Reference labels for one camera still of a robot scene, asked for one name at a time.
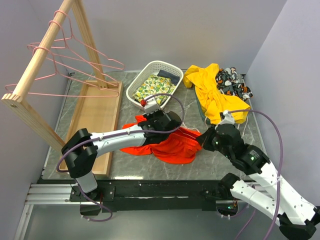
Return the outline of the orange mesh shorts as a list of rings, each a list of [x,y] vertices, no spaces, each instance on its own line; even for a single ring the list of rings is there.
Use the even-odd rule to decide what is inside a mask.
[[[157,159],[173,165],[190,164],[200,150],[202,147],[196,138],[186,134],[182,127],[161,143],[121,149],[122,152],[134,156],[154,155]]]

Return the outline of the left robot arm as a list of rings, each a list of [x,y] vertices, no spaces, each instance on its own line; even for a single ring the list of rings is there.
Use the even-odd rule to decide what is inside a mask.
[[[82,128],[61,149],[70,177],[75,179],[88,201],[94,201],[100,194],[93,174],[98,157],[124,148],[159,144],[182,123],[182,118],[173,111],[158,110],[143,116],[145,120],[137,124],[110,132],[90,133]]]

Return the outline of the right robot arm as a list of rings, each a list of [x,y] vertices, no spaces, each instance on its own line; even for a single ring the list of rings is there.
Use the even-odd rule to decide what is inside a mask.
[[[196,141],[207,151],[218,151],[238,170],[259,184],[267,194],[252,188],[232,173],[220,181],[224,199],[242,200],[270,219],[289,240],[309,240],[320,222],[320,209],[304,199],[282,176],[258,147],[244,142],[232,124],[210,127]]]

